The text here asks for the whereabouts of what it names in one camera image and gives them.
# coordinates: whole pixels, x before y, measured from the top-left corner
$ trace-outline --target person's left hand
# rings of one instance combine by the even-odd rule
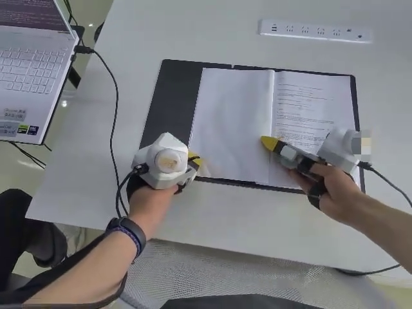
[[[154,190],[145,186],[131,195],[129,219],[144,231],[147,240],[153,237],[177,190],[177,185],[164,190]]]

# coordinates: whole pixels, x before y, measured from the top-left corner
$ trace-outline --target white desk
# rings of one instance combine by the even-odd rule
[[[412,194],[412,165],[404,164],[412,153],[411,5],[379,2],[116,0],[95,49],[120,88],[114,140],[120,177],[128,173],[138,149],[161,61],[180,59],[354,74],[361,127],[373,130],[375,167]],[[373,28],[375,41],[363,45],[257,35],[258,20],[271,17],[365,26]],[[104,229],[115,216],[109,155],[114,108],[113,83],[92,57],[29,218]],[[369,173],[366,190],[409,210],[396,191]],[[360,271],[394,263],[304,196],[211,183],[196,182],[177,196],[157,237]]]

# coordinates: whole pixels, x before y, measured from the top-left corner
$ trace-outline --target white paper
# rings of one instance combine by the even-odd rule
[[[211,178],[269,182],[274,71],[203,69],[189,149]]]
[[[316,154],[332,127],[355,129],[350,77],[276,73],[272,136]],[[353,177],[360,184],[359,169]],[[270,185],[299,187],[274,160]]]

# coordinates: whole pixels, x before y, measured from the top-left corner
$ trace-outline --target purple watch band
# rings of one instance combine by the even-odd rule
[[[136,248],[137,248],[137,253],[136,253],[135,259],[140,255],[140,253],[141,253],[141,251],[142,251],[142,250],[141,250],[142,246],[141,246],[139,240],[135,237],[135,235],[133,235],[132,233],[130,233],[130,232],[129,232],[127,229],[125,229],[124,227],[115,227],[115,228],[113,228],[113,229],[111,229],[111,230],[109,230],[109,231],[110,231],[110,232],[119,231],[119,232],[123,232],[124,234],[128,235],[128,236],[131,238],[131,240],[133,240],[133,243],[135,243]]]

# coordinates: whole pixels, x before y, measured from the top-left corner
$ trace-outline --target black folder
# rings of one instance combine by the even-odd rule
[[[140,148],[151,145],[162,133],[170,132],[186,145],[192,129],[194,109],[198,98],[201,74],[204,68],[219,68],[228,70],[274,70],[293,71],[316,75],[350,76],[353,114],[355,129],[360,130],[359,112],[356,95],[356,81],[353,75],[319,73],[297,70],[281,70],[273,68],[259,68],[255,66],[233,66],[231,64],[218,64],[208,62],[193,62],[179,60],[163,60],[156,87],[154,89],[149,114],[146,119]],[[244,182],[223,178],[196,177],[202,182],[220,183],[223,185],[236,185],[274,191],[303,193],[301,190],[260,185],[254,182]],[[364,172],[360,169],[360,186],[365,192]]]

